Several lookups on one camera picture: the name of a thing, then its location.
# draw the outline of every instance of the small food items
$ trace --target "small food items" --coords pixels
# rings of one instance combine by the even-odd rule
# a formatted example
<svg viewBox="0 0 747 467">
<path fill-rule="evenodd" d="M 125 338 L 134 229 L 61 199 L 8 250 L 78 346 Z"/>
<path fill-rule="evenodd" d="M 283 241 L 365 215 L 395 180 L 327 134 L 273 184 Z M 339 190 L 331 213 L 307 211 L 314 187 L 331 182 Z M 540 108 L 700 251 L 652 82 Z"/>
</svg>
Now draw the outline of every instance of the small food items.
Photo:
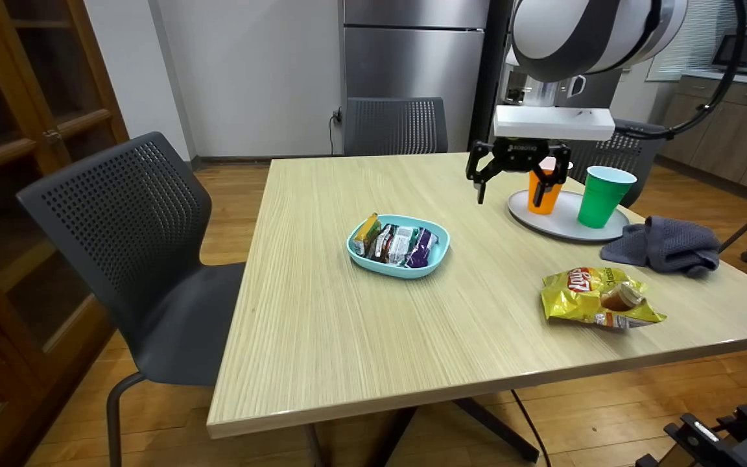
<svg viewBox="0 0 747 467">
<path fill-rule="evenodd" d="M 425 225 L 381 224 L 375 213 L 351 239 L 356 255 L 395 267 L 428 267 L 434 243 Z"/>
<path fill-rule="evenodd" d="M 395 239 L 395 224 L 384 224 L 378 232 L 375 232 L 375 239 L 368 250 L 368 256 L 375 259 L 375 261 L 387 261 L 390 259 L 390 247 L 391 247 L 391 239 Z"/>
<path fill-rule="evenodd" d="M 413 232 L 414 229 L 410 229 L 410 225 L 399 225 L 395 232 L 395 239 L 391 239 L 391 247 L 390 247 L 390 265 L 401 265 L 404 261 Z"/>
<path fill-rule="evenodd" d="M 550 274 L 541 285 L 548 320 L 582 321 L 610 330 L 633 330 L 663 321 L 642 296 L 642 283 L 620 267 L 579 267 Z"/>
<path fill-rule="evenodd" d="M 428 267 L 435 239 L 428 229 L 418 229 L 410 239 L 406 267 Z"/>
<path fill-rule="evenodd" d="M 353 234 L 351 243 L 357 255 L 368 255 L 368 243 L 374 243 L 374 235 L 378 232 L 378 213 L 371 213 L 365 224 Z"/>
</svg>

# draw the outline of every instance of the blue bowl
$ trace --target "blue bowl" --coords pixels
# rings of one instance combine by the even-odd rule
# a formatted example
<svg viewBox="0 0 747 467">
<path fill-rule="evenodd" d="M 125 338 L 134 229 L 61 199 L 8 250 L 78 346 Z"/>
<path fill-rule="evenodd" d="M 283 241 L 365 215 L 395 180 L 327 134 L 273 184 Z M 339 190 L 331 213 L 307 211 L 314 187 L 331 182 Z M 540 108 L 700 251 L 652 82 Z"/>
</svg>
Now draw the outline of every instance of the blue bowl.
<svg viewBox="0 0 747 467">
<path fill-rule="evenodd" d="M 406 215 L 390 215 L 390 213 L 381 213 L 381 215 L 378 215 L 378 224 L 413 225 L 413 229 L 422 225 L 422 229 L 428 229 L 428 232 L 435 235 L 435 243 L 430 247 L 428 267 L 399 267 L 399 265 L 374 261 L 374 259 L 368 259 L 368 256 L 364 256 L 364 255 L 357 255 L 357 251 L 353 250 L 353 235 L 356 235 L 356 232 L 364 225 L 364 224 L 357 224 L 357 225 L 351 232 L 351 235 L 344 239 L 344 250 L 347 250 L 347 255 L 351 255 L 351 261 L 357 265 L 357 267 L 364 267 L 364 269 L 371 269 L 371 272 L 375 272 L 375 274 L 399 278 L 399 281 L 418 281 L 418 278 L 430 274 L 430 272 L 445 259 L 445 255 L 448 255 L 451 235 L 448 235 L 448 232 L 440 229 L 439 224 L 428 224 L 428 221 L 422 221 L 422 219 L 406 219 Z"/>
</svg>

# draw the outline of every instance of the yellow chip bag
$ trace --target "yellow chip bag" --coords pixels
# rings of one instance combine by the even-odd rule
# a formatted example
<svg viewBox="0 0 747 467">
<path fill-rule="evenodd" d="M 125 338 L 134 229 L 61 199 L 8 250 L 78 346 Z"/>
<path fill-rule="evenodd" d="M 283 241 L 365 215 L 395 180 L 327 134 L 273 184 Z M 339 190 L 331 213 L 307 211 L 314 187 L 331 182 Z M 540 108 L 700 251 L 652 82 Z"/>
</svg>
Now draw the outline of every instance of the yellow chip bag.
<svg viewBox="0 0 747 467">
<path fill-rule="evenodd" d="M 540 302 L 548 320 L 633 330 L 663 321 L 642 290 L 642 283 L 617 267 L 579 267 L 544 278 Z"/>
</svg>

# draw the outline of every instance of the chair backrest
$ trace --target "chair backrest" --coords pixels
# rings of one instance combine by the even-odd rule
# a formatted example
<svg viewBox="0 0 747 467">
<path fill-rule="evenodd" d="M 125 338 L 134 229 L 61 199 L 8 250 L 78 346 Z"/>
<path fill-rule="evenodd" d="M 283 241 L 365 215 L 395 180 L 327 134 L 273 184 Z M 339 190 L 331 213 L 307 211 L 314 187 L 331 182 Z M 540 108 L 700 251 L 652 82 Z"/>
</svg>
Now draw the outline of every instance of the chair backrest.
<svg viewBox="0 0 747 467">
<path fill-rule="evenodd" d="M 199 267 L 209 198 L 159 133 L 84 159 L 16 198 L 125 334 L 146 331 L 152 303 Z"/>
<path fill-rule="evenodd" d="M 635 125 L 635 121 L 617 121 L 620 128 L 633 128 L 633 129 L 645 129 L 645 133 L 659 133 L 659 125 Z M 657 156 L 662 152 L 666 141 L 633 141 L 623 134 L 613 134 L 605 143 L 567 143 L 572 151 L 572 169 L 571 177 L 584 184 L 585 180 L 585 167 L 615 167 L 623 171 L 635 174 L 633 190 L 623 198 L 623 204 L 633 204 L 635 198 L 640 194 L 642 184 L 652 177 L 652 167 Z"/>
<path fill-rule="evenodd" d="M 344 152 L 445 152 L 444 99 L 347 99 Z"/>
</svg>

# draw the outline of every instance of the gray cloth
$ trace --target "gray cloth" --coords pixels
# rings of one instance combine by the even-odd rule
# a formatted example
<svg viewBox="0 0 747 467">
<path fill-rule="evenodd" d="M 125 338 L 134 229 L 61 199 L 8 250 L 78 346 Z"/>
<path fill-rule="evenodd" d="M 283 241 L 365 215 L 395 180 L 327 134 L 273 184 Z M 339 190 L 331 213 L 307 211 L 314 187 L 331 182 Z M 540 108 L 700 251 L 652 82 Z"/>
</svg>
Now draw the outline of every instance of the gray cloth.
<svg viewBox="0 0 747 467">
<path fill-rule="evenodd" d="M 605 243 L 601 259 L 700 278 L 718 265 L 718 239 L 703 225 L 652 215 Z"/>
</svg>

